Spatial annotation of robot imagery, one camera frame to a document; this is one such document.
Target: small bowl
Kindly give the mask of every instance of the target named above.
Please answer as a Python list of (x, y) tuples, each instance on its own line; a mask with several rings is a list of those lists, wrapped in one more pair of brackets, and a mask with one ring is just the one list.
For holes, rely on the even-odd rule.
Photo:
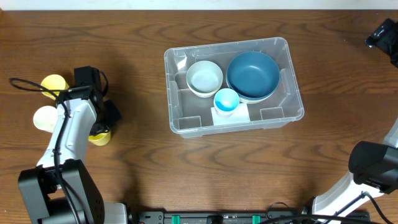
[(218, 91), (214, 97), (214, 108), (221, 116), (232, 115), (239, 106), (239, 95), (230, 88)]
[(223, 84), (223, 71), (210, 61), (194, 63), (187, 72), (187, 85), (199, 97), (213, 96)]
[(279, 67), (270, 56), (261, 52), (243, 52), (228, 65), (226, 81), (244, 103), (258, 103), (278, 88)]

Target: clear plastic bin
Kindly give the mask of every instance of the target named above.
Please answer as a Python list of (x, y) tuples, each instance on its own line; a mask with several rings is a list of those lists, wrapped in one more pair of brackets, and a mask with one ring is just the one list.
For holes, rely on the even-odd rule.
[[(187, 86), (188, 68), (195, 62), (209, 60), (223, 71), (221, 88), (227, 88), (226, 70), (230, 61), (247, 51), (271, 56), (280, 69), (278, 89), (266, 100), (248, 105), (250, 122), (215, 126), (211, 115), (214, 96), (200, 98)], [(280, 128), (304, 116), (304, 107), (290, 58), (287, 41), (281, 37), (224, 44), (168, 49), (164, 54), (170, 128), (183, 138), (259, 128)]]

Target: wooden table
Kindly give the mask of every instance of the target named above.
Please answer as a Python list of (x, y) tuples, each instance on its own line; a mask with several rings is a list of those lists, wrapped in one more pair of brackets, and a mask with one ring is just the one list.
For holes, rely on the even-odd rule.
[[(360, 140), (381, 142), (398, 115), (398, 69), (367, 36), (397, 11), (61, 11), (0, 15), (0, 223), (29, 223), (17, 178), (50, 134), (32, 124), (54, 101), (12, 88), (53, 73), (73, 83), (85, 65), (109, 78), (123, 120), (86, 166), (104, 201), (133, 208), (299, 207), (348, 170)], [(164, 52), (171, 47), (284, 37), (305, 116), (283, 128), (182, 139), (171, 132)], [(377, 199), (398, 222), (398, 194)], [(362, 208), (381, 222), (368, 202)]]

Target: blue bowl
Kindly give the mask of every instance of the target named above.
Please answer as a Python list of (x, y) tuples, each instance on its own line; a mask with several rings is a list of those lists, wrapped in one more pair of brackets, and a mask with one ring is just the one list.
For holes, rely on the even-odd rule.
[(244, 52), (232, 59), (226, 81), (241, 98), (263, 100), (278, 88), (279, 68), (274, 59), (261, 52)]

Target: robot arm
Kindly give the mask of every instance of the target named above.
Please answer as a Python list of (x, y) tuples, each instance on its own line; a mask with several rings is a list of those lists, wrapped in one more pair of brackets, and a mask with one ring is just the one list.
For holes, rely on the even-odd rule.
[[(110, 131), (110, 127), (121, 119), (120, 114), (111, 101), (103, 101), (100, 71), (91, 67), (76, 68), (75, 84), (58, 96), (58, 120), (37, 167), (23, 170), (19, 176), (19, 188), (30, 219), (32, 223), (75, 223), (66, 198), (50, 198), (59, 184), (55, 178), (53, 149), (60, 137), (59, 170), (80, 223), (126, 224), (126, 206), (104, 203), (84, 166), (89, 135)], [(61, 103), (68, 110), (67, 119)]]
[[(70, 118), (67, 119), (66, 128), (63, 132), (60, 148), (60, 164), (64, 164), (68, 159), (81, 159), (83, 162), (86, 157), (86, 148), (88, 136), (93, 127), (97, 113), (91, 100), (73, 99), (64, 102), (70, 112)], [(50, 144), (47, 147), (44, 156), (39, 160), (37, 166), (43, 168), (54, 166), (53, 152), (55, 142), (61, 130), (62, 123), (65, 120), (65, 110), (62, 105), (58, 105), (58, 120), (52, 134)]]
[(314, 199), (312, 213), (345, 217), (369, 200), (363, 192), (375, 198), (398, 188), (397, 146), (398, 119), (383, 144), (361, 141), (354, 147), (349, 171), (330, 190)]

